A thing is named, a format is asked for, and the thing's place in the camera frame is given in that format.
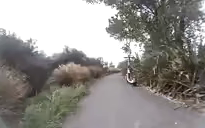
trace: sky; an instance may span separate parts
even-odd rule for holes
[[[67,45],[117,65],[126,56],[122,43],[105,30],[115,13],[103,4],[83,0],[0,0],[0,28],[24,40],[36,39],[47,55]]]

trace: roadside vegetation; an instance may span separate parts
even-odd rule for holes
[[[0,116],[11,128],[61,128],[89,84],[114,72],[101,57],[67,46],[46,56],[35,44],[0,29]]]
[[[143,48],[133,60],[138,83],[174,99],[205,106],[204,0],[86,0],[117,10],[107,32]]]

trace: brown shrub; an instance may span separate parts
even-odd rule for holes
[[[12,74],[15,74],[12,70],[0,68],[0,116],[7,125],[16,128],[24,109],[21,98],[25,98],[30,89]]]
[[[99,66],[88,66],[90,70],[91,77],[93,78],[99,78],[103,74],[103,68]]]
[[[68,63],[56,68],[53,77],[60,85],[70,86],[74,83],[88,81],[90,79],[90,70],[79,64]]]

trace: grass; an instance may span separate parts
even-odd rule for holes
[[[86,86],[52,88],[30,99],[25,110],[24,128],[62,128],[64,117],[77,108],[78,101],[87,94]]]

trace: paved path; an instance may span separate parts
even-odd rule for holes
[[[120,74],[95,83],[63,128],[205,128],[205,116],[128,85]]]

